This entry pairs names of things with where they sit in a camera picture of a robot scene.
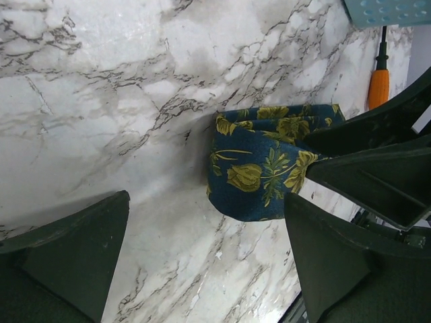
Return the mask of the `orange handled screwdriver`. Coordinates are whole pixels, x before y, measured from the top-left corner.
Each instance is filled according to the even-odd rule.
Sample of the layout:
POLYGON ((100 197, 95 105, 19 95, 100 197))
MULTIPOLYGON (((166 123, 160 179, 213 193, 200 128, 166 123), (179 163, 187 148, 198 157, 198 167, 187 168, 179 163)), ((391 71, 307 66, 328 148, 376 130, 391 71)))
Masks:
POLYGON ((371 75, 368 90, 368 109, 374 110, 389 99, 389 70, 387 69, 387 27, 382 28, 382 37, 376 57, 376 69, 371 75))

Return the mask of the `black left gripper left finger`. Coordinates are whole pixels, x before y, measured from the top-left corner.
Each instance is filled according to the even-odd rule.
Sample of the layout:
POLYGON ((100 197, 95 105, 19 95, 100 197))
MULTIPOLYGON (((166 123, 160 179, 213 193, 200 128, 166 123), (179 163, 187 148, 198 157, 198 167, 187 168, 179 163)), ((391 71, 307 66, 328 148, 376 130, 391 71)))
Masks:
POLYGON ((2 322, 100 322, 123 244, 129 193, 1 241, 2 322))

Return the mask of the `light blue plastic basket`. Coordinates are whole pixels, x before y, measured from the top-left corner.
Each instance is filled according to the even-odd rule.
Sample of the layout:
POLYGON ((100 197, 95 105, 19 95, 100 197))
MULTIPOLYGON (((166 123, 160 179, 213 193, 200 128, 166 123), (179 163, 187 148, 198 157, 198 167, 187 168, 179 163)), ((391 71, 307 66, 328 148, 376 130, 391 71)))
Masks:
POLYGON ((400 27, 430 24, 429 0, 344 0, 355 27, 400 27))

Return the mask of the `blue yellow floral tie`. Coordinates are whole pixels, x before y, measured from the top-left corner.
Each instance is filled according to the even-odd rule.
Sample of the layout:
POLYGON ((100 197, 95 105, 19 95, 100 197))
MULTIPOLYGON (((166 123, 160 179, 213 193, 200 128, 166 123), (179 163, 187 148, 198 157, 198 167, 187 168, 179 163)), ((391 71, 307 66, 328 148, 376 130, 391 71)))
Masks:
POLYGON ((263 106, 219 113, 209 154, 207 196, 225 216, 284 216, 284 196, 300 191, 307 168, 326 159, 304 138, 345 120, 339 105, 263 106))

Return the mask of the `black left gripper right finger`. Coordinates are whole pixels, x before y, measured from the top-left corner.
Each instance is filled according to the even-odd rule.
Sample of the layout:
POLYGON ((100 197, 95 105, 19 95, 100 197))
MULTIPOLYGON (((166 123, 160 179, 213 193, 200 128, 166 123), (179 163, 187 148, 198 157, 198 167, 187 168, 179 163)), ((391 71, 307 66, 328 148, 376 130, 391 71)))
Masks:
POLYGON ((285 219, 310 322, 429 322, 430 230, 340 219, 297 194, 285 219))

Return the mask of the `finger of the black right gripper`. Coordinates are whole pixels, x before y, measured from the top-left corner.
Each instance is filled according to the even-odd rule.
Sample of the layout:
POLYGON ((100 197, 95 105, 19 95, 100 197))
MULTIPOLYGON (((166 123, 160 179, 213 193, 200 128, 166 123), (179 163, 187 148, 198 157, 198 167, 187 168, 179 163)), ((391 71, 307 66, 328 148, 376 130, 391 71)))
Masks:
POLYGON ((430 147, 387 146, 319 161, 306 177, 407 231, 430 220, 430 147))
POLYGON ((306 147, 334 157, 404 143, 430 134, 412 126, 430 106, 430 70, 382 106, 304 138, 306 147))

